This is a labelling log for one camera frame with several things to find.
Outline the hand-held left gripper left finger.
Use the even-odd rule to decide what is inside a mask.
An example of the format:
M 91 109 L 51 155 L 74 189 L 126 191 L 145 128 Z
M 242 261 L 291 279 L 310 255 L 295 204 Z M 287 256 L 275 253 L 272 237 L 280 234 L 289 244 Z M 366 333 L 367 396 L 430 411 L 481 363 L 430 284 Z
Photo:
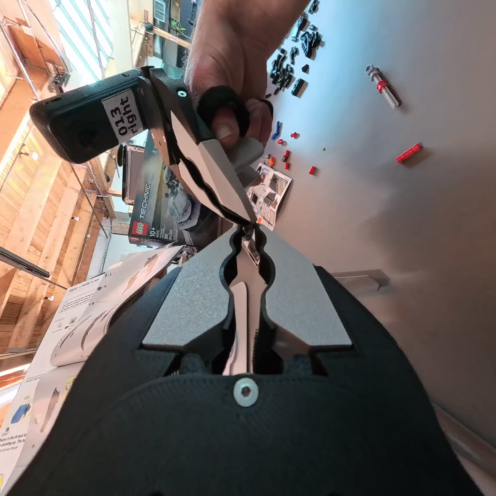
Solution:
M 197 354 L 207 366 L 225 366 L 235 341 L 234 297 L 242 228 L 231 228 L 179 270 L 142 345 Z

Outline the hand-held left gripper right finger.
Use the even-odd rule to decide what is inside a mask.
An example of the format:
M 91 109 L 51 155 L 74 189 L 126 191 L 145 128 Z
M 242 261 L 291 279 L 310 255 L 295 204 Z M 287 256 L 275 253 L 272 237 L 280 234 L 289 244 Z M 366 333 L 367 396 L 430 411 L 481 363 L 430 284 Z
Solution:
M 313 263 L 265 226 L 255 228 L 260 300 L 255 363 L 348 351 L 353 344 Z

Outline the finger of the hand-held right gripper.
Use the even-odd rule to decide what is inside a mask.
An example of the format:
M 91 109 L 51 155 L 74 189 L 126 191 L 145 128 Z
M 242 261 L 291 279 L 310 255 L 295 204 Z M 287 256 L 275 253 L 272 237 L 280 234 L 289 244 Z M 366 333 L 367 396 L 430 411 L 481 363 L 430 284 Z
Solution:
M 202 205 L 236 225 L 249 226 L 249 218 L 246 217 L 247 212 L 240 196 L 222 174 L 220 174 L 220 185 L 214 188 L 203 179 L 202 175 L 199 177 L 199 182 L 195 181 L 186 164 L 174 165 L 174 173 L 177 174 L 184 188 Z
M 211 139 L 197 144 L 174 113 L 171 113 L 171 123 L 181 153 L 179 164 L 187 165 L 195 181 L 199 182 L 199 177 L 202 175 L 203 179 L 214 188 L 220 185 L 220 174 L 226 177 L 241 198 L 249 224 L 254 223 L 257 219 L 254 210 L 220 143 L 216 139 Z

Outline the dark grey lego wing assembly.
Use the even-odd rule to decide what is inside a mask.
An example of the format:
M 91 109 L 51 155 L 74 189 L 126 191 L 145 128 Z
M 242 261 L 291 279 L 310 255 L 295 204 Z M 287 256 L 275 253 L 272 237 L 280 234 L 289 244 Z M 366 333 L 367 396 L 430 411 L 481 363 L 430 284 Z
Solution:
M 244 248 L 237 255 L 238 274 L 230 285 L 234 297 L 236 334 L 223 375 L 253 372 L 255 337 L 259 329 L 260 297 L 265 283 Z

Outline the grey lego axle red bush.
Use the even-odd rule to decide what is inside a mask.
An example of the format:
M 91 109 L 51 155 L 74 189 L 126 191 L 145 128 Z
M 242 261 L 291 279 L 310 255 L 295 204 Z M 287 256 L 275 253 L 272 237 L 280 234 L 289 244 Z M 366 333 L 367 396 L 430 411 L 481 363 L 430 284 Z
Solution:
M 382 95 L 390 108 L 396 109 L 400 107 L 400 101 L 390 89 L 387 78 L 383 76 L 383 73 L 378 67 L 373 64 L 367 65 L 365 74 L 370 78 L 371 82 L 375 84 L 377 92 Z

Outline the dark lego set box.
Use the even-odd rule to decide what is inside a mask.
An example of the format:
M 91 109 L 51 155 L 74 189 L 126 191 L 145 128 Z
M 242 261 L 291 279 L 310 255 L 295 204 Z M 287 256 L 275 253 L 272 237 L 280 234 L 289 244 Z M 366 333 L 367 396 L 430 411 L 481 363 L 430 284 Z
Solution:
M 118 150 L 122 200 L 133 208 L 129 242 L 148 248 L 186 245 L 200 251 L 220 236 L 221 218 L 187 192 L 163 162 L 150 131 L 139 138 L 142 146 L 135 139 Z

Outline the lego sticker sheet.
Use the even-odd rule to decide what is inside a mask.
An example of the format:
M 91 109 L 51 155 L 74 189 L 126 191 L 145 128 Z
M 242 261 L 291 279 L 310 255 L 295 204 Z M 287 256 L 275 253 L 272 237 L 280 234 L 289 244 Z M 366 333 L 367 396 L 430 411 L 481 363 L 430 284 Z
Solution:
M 257 217 L 257 223 L 273 231 L 278 210 L 289 190 L 292 179 L 263 163 L 258 164 L 256 171 L 261 182 L 249 187 L 247 196 Z

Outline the lego instruction booklet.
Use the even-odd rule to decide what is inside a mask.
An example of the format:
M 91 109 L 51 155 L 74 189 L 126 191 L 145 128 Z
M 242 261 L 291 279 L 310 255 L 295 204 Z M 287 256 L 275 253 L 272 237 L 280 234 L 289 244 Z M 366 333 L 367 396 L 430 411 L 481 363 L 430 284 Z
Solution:
M 115 313 L 182 251 L 177 245 L 133 253 L 66 290 L 1 428 L 1 495 L 40 450 Z

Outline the pile of black lego pieces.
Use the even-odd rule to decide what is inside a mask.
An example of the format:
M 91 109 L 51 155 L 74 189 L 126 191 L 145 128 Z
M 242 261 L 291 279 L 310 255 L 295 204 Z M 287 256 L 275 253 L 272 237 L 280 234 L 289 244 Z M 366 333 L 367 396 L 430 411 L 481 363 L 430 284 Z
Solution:
M 280 92 L 291 89 L 293 96 L 299 96 L 305 81 L 295 75 L 297 56 L 313 59 L 314 53 L 323 44 L 322 34 L 309 19 L 319 9 L 320 1 L 311 1 L 294 24 L 289 33 L 289 40 L 293 43 L 289 50 L 279 48 L 275 59 L 271 63 L 269 80 L 273 85 L 273 92 L 266 97 L 275 96 Z

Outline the long red ridged lego connector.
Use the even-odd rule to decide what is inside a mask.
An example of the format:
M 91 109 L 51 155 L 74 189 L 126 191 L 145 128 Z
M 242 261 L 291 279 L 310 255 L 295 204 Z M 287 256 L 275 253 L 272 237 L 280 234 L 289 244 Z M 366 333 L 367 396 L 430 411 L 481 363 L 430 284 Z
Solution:
M 413 157 L 416 153 L 420 152 L 422 149 L 423 149 L 422 144 L 416 143 L 412 147 L 407 149 L 405 152 L 397 156 L 395 160 L 397 163 L 404 163 L 406 160 Z

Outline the person's right hand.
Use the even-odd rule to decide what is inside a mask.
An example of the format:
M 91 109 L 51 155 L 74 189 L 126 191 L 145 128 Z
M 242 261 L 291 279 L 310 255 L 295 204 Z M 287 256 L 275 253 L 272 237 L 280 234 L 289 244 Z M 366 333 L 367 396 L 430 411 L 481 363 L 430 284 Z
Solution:
M 264 103 L 267 62 L 309 1 L 203 1 L 184 81 L 197 99 L 212 87 L 231 88 L 250 114 L 246 137 L 266 146 L 272 117 Z

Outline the black hanging light bar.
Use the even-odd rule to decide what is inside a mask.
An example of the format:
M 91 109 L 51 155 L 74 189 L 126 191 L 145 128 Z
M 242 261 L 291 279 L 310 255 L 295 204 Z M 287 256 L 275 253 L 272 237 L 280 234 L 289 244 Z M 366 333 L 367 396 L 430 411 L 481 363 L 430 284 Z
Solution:
M 28 273 L 34 277 L 49 280 L 50 272 L 40 268 L 39 266 L 32 264 L 28 260 L 16 255 L 15 253 L 6 250 L 1 247 L 1 262 L 15 268 L 21 270 L 25 273 Z

